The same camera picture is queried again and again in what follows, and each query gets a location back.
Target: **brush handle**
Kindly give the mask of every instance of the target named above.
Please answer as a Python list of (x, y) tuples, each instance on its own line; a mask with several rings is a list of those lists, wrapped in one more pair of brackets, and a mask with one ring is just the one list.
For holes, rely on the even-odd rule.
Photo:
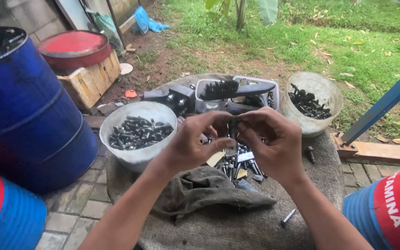
[(221, 99), (236, 98), (236, 97), (255, 96), (259, 94), (264, 94), (268, 91), (273, 90), (274, 88), (275, 88), (274, 83), (263, 82), (258, 84), (240, 86), (236, 92), (222, 93), (220, 95), (206, 96), (203, 90), (202, 93), (200, 94), (200, 99), (221, 100)]

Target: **hand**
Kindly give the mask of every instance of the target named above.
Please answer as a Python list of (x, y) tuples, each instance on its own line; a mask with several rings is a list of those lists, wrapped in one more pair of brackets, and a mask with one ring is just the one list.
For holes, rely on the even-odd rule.
[[(174, 139), (150, 165), (166, 167), (175, 175), (200, 166), (216, 152), (236, 146), (237, 142), (233, 139), (217, 138), (217, 130), (226, 126), (231, 116), (228, 112), (210, 111), (186, 118)], [(216, 140), (202, 145), (199, 136), (203, 132), (211, 134)]]
[[(238, 138), (246, 141), (259, 168), (282, 186), (303, 180), (302, 130), (270, 107), (240, 115)], [(265, 144), (259, 138), (265, 137)]]

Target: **wooden crate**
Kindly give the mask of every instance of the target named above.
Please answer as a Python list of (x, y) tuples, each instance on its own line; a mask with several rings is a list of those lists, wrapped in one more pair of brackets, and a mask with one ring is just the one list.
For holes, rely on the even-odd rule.
[(110, 56), (97, 65), (79, 68), (69, 76), (57, 77), (78, 109), (86, 110), (93, 107), (120, 72), (118, 57), (112, 50)]

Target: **concrete wall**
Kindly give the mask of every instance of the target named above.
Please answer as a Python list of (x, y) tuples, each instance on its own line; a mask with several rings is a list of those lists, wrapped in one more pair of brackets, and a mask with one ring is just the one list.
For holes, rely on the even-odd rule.
[[(86, 0), (89, 8), (103, 15), (109, 13), (112, 17), (106, 0)], [(110, 0), (118, 25), (122, 25), (138, 8), (138, 0)]]
[(0, 26), (22, 28), (36, 44), (70, 29), (53, 0), (0, 0)]

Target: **orange plastic scrap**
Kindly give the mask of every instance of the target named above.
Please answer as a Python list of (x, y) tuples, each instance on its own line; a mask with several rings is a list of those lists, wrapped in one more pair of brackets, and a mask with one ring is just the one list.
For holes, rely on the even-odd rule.
[(125, 96), (127, 98), (134, 98), (137, 97), (137, 93), (135, 93), (135, 90), (130, 89), (126, 91)]

